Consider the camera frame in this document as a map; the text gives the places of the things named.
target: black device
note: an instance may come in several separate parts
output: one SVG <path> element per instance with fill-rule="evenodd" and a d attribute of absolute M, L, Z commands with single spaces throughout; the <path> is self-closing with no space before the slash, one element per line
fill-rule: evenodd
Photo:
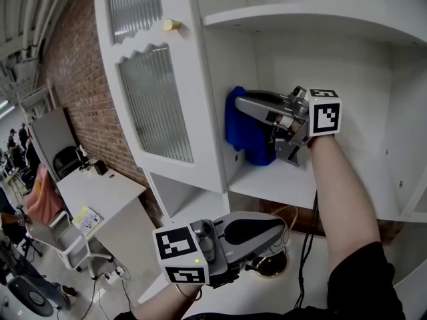
<path fill-rule="evenodd" d="M 95 167 L 95 169 L 99 175 L 104 175 L 108 171 L 107 166 L 105 166 L 105 163 L 102 160 L 98 160 L 97 162 L 95 162 L 93 164 L 93 166 Z"/>

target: white chair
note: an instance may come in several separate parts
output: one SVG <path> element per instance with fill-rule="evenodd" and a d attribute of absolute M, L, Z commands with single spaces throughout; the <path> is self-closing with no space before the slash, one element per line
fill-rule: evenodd
<path fill-rule="evenodd" d="M 56 236 L 53 228 L 64 217 L 67 218 L 68 228 L 59 236 Z M 96 279 L 96 276 L 93 272 L 91 263 L 92 257 L 102 257 L 109 262 L 113 261 L 111 255 L 91 252 L 86 237 L 83 236 L 72 222 L 70 222 L 68 213 L 65 211 L 62 211 L 50 226 L 44 225 L 36 220 L 33 220 L 32 224 L 27 224 L 26 226 L 30 238 L 54 248 L 68 269 L 81 271 L 80 265 L 87 259 L 87 268 L 93 280 Z"/>

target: ceiling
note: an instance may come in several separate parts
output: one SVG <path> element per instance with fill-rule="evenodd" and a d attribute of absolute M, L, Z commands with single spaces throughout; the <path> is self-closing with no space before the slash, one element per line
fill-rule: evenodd
<path fill-rule="evenodd" d="M 32 92 L 42 40 L 48 41 L 66 2 L 0 0 L 0 102 L 16 104 Z"/>

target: blue cloth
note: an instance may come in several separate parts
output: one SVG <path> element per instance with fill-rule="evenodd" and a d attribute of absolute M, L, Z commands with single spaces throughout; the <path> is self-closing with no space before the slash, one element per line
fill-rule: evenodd
<path fill-rule="evenodd" d="M 274 143 L 270 141 L 272 126 L 237 110 L 236 97 L 244 96 L 243 87 L 235 87 L 226 100 L 226 139 L 236 151 L 245 149 L 246 159 L 257 166 L 267 166 L 276 158 Z"/>

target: brick wall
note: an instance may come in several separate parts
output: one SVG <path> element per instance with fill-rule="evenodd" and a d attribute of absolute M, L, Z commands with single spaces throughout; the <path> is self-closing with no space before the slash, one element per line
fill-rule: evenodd
<path fill-rule="evenodd" d="M 39 85 L 49 78 L 89 156 L 149 187 L 127 145 L 103 68 L 93 0 L 69 0 L 43 56 Z M 156 208 L 151 190 L 145 205 Z"/>

